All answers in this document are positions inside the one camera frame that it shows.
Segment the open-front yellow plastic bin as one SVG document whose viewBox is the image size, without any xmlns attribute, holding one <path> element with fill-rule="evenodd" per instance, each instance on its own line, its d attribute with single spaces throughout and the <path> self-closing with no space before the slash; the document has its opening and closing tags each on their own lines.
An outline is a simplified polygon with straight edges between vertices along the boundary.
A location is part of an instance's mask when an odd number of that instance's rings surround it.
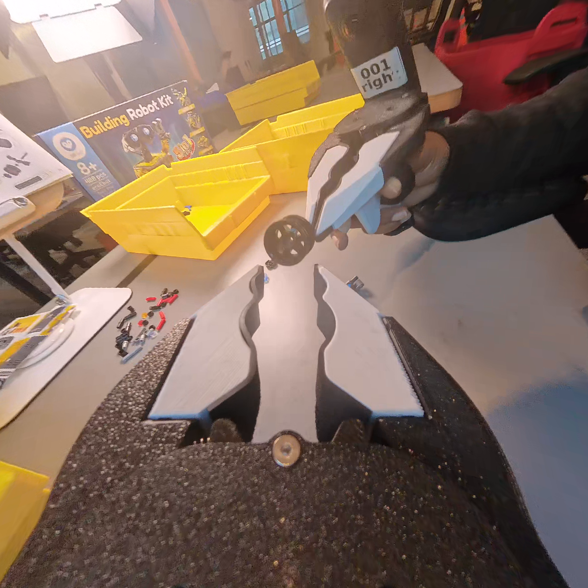
<svg viewBox="0 0 588 588">
<path fill-rule="evenodd" d="M 265 210 L 271 188 L 270 177 L 197 183 L 185 174 L 140 191 L 125 186 L 82 214 L 127 252 L 214 261 Z"/>
</svg>

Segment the toy robot kit box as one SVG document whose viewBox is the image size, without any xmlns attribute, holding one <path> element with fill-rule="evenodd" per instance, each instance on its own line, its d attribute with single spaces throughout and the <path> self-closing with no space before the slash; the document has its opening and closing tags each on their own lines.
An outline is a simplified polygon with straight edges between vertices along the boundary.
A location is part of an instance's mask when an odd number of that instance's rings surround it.
<svg viewBox="0 0 588 588">
<path fill-rule="evenodd" d="M 180 81 L 35 135 L 92 202 L 158 166 L 216 153 Z"/>
</svg>

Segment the black toy wheel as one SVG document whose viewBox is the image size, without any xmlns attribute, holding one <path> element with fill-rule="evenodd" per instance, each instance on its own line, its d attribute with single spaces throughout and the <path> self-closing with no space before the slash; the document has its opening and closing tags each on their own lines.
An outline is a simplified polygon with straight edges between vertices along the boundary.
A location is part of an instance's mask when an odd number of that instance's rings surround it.
<svg viewBox="0 0 588 588">
<path fill-rule="evenodd" d="M 272 262 L 280 266 L 294 266 L 312 250 L 315 233 L 304 217 L 288 215 L 269 225 L 263 245 Z"/>
</svg>

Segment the open instruction booklet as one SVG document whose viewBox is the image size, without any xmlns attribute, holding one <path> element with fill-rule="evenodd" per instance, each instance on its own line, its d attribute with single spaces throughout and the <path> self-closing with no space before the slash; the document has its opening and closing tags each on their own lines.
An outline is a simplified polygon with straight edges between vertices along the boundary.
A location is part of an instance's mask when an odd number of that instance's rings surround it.
<svg viewBox="0 0 588 588">
<path fill-rule="evenodd" d="M 66 166 L 1 115 L 1 202 L 27 197 L 70 177 Z"/>
</svg>

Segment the tan side table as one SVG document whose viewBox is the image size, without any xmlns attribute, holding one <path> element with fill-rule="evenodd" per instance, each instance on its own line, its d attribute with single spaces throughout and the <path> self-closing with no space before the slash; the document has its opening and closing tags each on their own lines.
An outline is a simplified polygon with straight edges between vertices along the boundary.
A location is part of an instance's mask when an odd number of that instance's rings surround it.
<svg viewBox="0 0 588 588">
<path fill-rule="evenodd" d="M 425 44 L 414 45 L 412 51 L 420 87 L 428 95 L 431 113 L 439 114 L 458 107 L 462 82 Z"/>
</svg>

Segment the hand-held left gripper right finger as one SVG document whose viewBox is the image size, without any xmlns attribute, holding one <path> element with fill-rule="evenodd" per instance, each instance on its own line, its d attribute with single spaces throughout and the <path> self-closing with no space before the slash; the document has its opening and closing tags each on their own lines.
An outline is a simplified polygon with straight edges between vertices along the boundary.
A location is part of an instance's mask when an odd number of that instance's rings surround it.
<svg viewBox="0 0 588 588">
<path fill-rule="evenodd" d="M 315 427 L 320 442 L 358 420 L 424 417 L 415 377 L 385 317 L 348 284 L 315 265 L 318 354 Z"/>
</svg>

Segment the red plastic cart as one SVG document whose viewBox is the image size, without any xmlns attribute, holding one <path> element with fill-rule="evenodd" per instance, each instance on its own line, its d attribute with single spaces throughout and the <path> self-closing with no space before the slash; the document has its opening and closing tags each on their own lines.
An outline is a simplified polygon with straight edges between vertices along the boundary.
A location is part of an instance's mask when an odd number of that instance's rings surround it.
<svg viewBox="0 0 588 588">
<path fill-rule="evenodd" d="M 462 82 L 451 122 L 521 104 L 587 66 L 587 1 L 455 1 L 435 55 Z"/>
</svg>

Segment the paned window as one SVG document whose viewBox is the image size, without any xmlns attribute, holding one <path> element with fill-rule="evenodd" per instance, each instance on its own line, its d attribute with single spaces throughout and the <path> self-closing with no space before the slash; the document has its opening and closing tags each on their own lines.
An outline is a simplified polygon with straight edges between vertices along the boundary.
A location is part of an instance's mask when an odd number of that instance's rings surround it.
<svg viewBox="0 0 588 588">
<path fill-rule="evenodd" d="M 303 46 L 308 45 L 311 33 L 305 1 L 279 1 L 279 4 L 286 32 L 294 33 Z M 283 54 L 282 36 L 273 2 L 260 1 L 250 4 L 247 11 L 261 58 L 265 61 Z"/>
</svg>

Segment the yellow open storage bin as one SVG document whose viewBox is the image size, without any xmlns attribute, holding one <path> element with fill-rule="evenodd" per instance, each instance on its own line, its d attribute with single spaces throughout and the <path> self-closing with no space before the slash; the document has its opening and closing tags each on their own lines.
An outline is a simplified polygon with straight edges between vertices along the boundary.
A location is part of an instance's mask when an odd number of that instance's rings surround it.
<svg viewBox="0 0 588 588">
<path fill-rule="evenodd" d="M 257 147 L 248 146 L 233 151 L 177 161 L 171 166 L 158 166 L 141 178 L 129 183 L 127 187 L 133 187 L 140 191 L 161 180 L 194 173 L 197 183 L 270 177 L 270 171 Z"/>
</svg>

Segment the white book stand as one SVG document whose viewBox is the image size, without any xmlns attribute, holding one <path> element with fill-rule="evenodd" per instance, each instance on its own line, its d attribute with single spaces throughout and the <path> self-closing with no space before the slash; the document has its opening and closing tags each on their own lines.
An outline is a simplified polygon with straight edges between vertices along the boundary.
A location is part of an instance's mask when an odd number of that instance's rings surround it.
<svg viewBox="0 0 588 588">
<path fill-rule="evenodd" d="M 43 209 L 56 209 L 63 198 L 63 185 L 57 183 L 30 195 L 1 202 L 1 239 L 49 287 L 54 297 L 48 311 L 58 305 L 77 305 L 74 328 L 69 338 L 44 360 L 15 374 L 1 387 L 1 428 L 3 429 L 37 397 L 70 363 L 87 343 L 130 300 L 129 288 L 83 288 L 67 294 L 38 260 L 15 237 L 15 232 L 42 217 Z"/>
</svg>

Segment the pile of small toy bricks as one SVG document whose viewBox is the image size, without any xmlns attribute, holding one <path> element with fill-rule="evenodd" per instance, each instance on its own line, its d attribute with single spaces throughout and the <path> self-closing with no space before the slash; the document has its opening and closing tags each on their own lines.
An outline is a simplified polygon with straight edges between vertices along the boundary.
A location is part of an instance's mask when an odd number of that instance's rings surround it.
<svg viewBox="0 0 588 588">
<path fill-rule="evenodd" d="M 159 296 L 145 298 L 145 306 L 128 306 L 116 324 L 114 346 L 121 364 L 129 364 L 163 331 L 166 312 L 179 298 L 179 289 L 164 288 Z"/>
</svg>

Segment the person's right forearm black sleeve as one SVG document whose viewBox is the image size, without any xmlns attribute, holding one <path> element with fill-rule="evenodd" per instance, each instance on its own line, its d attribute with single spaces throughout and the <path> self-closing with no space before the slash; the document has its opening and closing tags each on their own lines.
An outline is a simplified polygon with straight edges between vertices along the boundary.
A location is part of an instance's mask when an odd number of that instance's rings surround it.
<svg viewBox="0 0 588 588">
<path fill-rule="evenodd" d="M 442 169 L 411 211 L 431 239 L 479 239 L 553 215 L 587 248 L 587 68 L 522 104 L 431 132 Z"/>
</svg>

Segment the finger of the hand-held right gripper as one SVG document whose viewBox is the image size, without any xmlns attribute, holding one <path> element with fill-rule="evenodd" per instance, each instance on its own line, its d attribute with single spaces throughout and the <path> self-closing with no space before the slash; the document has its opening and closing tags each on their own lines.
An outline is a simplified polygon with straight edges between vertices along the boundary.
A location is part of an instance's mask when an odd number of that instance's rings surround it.
<svg viewBox="0 0 588 588">
<path fill-rule="evenodd" d="M 388 150 L 398 141 L 400 131 L 381 134 L 364 143 L 357 161 L 342 173 L 341 181 L 326 196 L 322 207 L 316 207 L 316 234 L 341 230 L 356 217 L 368 234 L 374 234 L 380 224 L 379 192 L 385 184 L 380 166 Z"/>
<path fill-rule="evenodd" d="M 333 176 L 337 164 L 344 160 L 345 145 L 326 150 L 309 177 L 306 195 L 306 220 L 313 230 L 335 230 L 346 221 L 339 220 L 346 207 L 341 177 Z"/>
</svg>

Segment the white studio light panel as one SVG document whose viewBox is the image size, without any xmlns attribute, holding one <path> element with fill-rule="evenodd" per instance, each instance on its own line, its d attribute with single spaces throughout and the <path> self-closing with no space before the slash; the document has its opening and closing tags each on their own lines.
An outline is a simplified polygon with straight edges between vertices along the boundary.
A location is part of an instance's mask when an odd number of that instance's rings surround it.
<svg viewBox="0 0 588 588">
<path fill-rule="evenodd" d="M 32 25 L 55 63 L 133 45 L 142 35 L 122 1 L 1 1 L 1 22 Z"/>
</svg>

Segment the person's right hand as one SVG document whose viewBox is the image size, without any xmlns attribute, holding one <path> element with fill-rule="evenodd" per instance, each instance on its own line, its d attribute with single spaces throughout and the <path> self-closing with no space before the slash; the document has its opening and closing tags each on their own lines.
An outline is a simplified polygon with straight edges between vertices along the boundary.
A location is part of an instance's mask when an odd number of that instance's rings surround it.
<svg viewBox="0 0 588 588">
<path fill-rule="evenodd" d="M 386 180 L 381 190 L 385 198 L 397 200 L 398 203 L 381 209 L 376 234 L 388 234 L 403 228 L 411 219 L 412 208 L 435 193 L 449 161 L 449 152 L 449 145 L 443 136 L 433 131 L 425 133 L 420 151 L 408 159 L 408 165 L 415 177 L 415 186 L 411 193 L 401 198 L 402 185 L 397 178 Z"/>
</svg>

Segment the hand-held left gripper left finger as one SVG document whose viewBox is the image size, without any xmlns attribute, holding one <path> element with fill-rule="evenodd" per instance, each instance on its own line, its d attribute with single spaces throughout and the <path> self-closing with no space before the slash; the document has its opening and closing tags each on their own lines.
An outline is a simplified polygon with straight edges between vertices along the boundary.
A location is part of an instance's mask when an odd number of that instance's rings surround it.
<svg viewBox="0 0 588 588">
<path fill-rule="evenodd" d="M 264 269 L 257 265 L 192 315 L 148 420 L 195 422 L 208 432 L 227 419 L 243 441 L 252 441 L 261 403 L 253 336 L 263 294 Z"/>
</svg>

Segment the yellow sticker sheet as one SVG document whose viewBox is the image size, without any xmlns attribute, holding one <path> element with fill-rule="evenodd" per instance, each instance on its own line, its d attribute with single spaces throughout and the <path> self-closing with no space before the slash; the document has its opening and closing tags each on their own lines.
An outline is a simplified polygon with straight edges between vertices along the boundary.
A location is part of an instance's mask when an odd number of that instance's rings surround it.
<svg viewBox="0 0 588 588">
<path fill-rule="evenodd" d="M 77 305 L 14 319 L 1 330 L 1 387 L 15 374 L 48 357 L 71 335 Z"/>
</svg>

